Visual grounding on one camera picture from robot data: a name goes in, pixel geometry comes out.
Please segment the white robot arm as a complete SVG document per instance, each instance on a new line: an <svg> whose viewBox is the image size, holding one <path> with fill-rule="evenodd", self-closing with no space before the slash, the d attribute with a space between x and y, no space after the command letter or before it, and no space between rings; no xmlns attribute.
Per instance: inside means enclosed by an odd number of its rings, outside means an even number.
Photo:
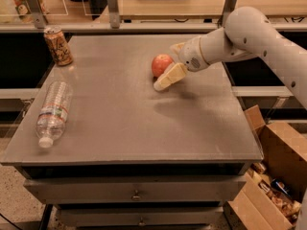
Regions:
<svg viewBox="0 0 307 230"><path fill-rule="evenodd" d="M241 7L229 14L223 27L196 36L171 50L178 62L170 64L153 88L162 91L217 62L261 58L307 108L307 50L281 35L269 19L252 7Z"/></svg>

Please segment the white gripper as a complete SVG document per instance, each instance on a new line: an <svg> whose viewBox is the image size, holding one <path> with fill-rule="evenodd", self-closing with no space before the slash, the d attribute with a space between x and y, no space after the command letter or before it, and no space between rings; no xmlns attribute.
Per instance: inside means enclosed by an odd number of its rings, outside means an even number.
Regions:
<svg viewBox="0 0 307 230"><path fill-rule="evenodd" d="M178 55L182 63L171 63L164 73L153 84L156 91L162 91L170 85L181 81L190 72L198 72L209 67L201 52L201 36L196 36L188 41L173 44L170 50Z"/></svg>

